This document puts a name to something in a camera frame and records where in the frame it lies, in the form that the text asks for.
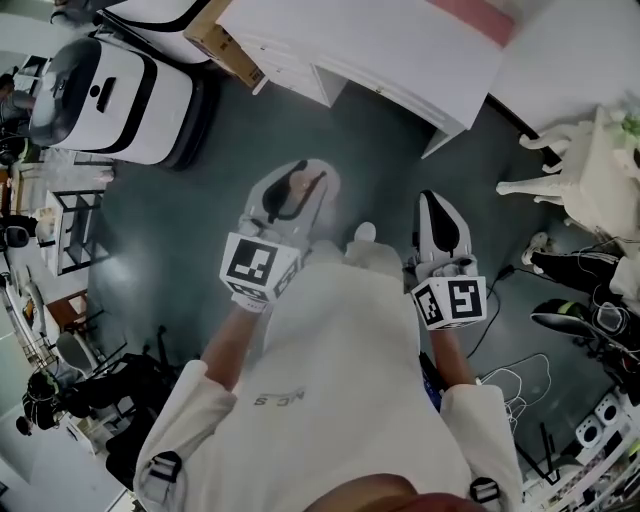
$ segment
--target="white cabinet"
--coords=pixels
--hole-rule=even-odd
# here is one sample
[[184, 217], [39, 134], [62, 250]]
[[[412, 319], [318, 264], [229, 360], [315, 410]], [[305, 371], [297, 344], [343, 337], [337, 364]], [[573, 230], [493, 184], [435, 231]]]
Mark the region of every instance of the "white cabinet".
[[471, 128], [502, 48], [426, 0], [233, 0], [218, 23], [272, 82], [331, 106], [347, 80], [438, 129]]

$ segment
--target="cardboard box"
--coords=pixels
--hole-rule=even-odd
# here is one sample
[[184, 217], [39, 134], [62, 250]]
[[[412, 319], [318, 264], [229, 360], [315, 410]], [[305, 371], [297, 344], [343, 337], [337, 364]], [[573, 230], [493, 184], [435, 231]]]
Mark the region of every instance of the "cardboard box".
[[184, 31], [184, 36], [225, 71], [254, 88], [264, 78], [255, 62], [229, 33], [216, 24], [231, 0], [211, 0]]

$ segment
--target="white glove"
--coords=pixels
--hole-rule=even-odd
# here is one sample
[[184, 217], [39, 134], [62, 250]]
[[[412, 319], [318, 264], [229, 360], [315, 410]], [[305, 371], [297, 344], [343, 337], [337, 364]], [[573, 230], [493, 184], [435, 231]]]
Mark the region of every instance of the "white glove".
[[251, 299], [241, 293], [234, 293], [231, 296], [231, 300], [245, 311], [257, 314], [262, 313], [264, 311], [264, 308], [266, 308], [268, 304], [267, 302]]

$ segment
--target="white cable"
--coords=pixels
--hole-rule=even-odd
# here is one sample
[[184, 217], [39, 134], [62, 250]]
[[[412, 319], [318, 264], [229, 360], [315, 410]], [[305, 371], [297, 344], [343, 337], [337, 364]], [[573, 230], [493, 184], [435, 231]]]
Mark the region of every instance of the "white cable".
[[[547, 389], [545, 389], [544, 393], [542, 393], [542, 396], [540, 396], [533, 402], [529, 403], [521, 396], [522, 395], [522, 377], [520, 377], [520, 375], [518, 375], [516, 372], [511, 370], [511, 368], [513, 368], [514, 366], [518, 366], [522, 363], [526, 363], [527, 361], [530, 361], [536, 357], [542, 357], [546, 362], [547, 377], [549, 379], [549, 385], [547, 386]], [[522, 416], [522, 414], [527, 409], [527, 407], [531, 407], [532, 405], [537, 404], [540, 400], [542, 400], [545, 396], [547, 396], [547, 393], [549, 393], [549, 390], [551, 389], [551, 371], [550, 370], [551, 368], [550, 368], [549, 358], [545, 354], [538, 353], [538, 354], [533, 354], [529, 357], [525, 357], [524, 359], [521, 359], [520, 361], [516, 361], [515, 363], [509, 364], [506, 366], [501, 366], [500, 368], [496, 368], [495, 370], [490, 371], [482, 379], [480, 379], [480, 382], [482, 384], [485, 384], [488, 380], [490, 380], [500, 372], [510, 373], [511, 375], [513, 375], [518, 379], [518, 392], [513, 398], [505, 400], [504, 402], [509, 423], [513, 426], [511, 430], [513, 433], [515, 433], [516, 429], [518, 428], [518, 419], [520, 418], [520, 416]]]

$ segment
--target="white table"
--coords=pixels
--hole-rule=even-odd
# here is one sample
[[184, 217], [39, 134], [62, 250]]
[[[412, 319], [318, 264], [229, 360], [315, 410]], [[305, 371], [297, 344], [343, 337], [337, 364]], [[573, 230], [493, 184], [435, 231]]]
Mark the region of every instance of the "white table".
[[233, 0], [218, 23], [278, 85], [331, 106], [348, 79], [427, 120], [423, 158], [471, 128], [503, 53], [426, 0]]
[[[54, 276], [75, 272], [81, 268], [86, 268], [92, 263], [92, 255], [85, 248], [82, 248], [82, 258], [80, 261], [74, 259], [69, 253], [68, 244], [70, 241], [69, 230], [72, 229], [75, 213], [80, 211], [89, 211], [99, 209], [102, 201], [104, 190], [77, 190], [77, 191], [47, 191], [45, 200], [45, 208], [51, 208], [54, 212], [54, 226], [52, 236], [46, 240], [40, 240], [40, 255], [45, 262], [45, 266]], [[70, 205], [66, 201], [69, 198], [75, 199], [75, 203]], [[83, 243], [87, 238], [89, 225], [91, 223], [91, 213], [86, 221], [86, 227], [83, 233]]]

